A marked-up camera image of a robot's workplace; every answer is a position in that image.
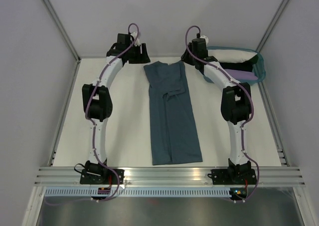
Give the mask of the blue-grey t shirt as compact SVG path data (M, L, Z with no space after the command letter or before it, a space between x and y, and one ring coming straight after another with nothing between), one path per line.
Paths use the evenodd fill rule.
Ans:
M202 162L182 61L160 61L144 66L149 82L152 164L176 165Z

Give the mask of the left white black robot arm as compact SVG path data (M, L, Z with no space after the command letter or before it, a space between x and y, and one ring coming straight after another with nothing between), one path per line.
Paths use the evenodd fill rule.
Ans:
M82 86L83 109L91 121L92 149L81 172L81 184L105 184L115 180L116 175L107 169L106 126L113 111L110 87L126 62L130 64L149 63L145 43L139 42L139 32L119 33L117 41L106 54L106 65L91 84Z

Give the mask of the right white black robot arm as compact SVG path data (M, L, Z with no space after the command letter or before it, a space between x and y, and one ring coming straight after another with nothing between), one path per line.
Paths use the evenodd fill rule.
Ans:
M234 79L214 57L208 55L206 39L200 34L186 43L181 60L194 66L222 92L221 115L229 128L230 156L226 170L212 170L208 176L216 185L255 184L256 173L245 151L246 124L254 115L250 85Z

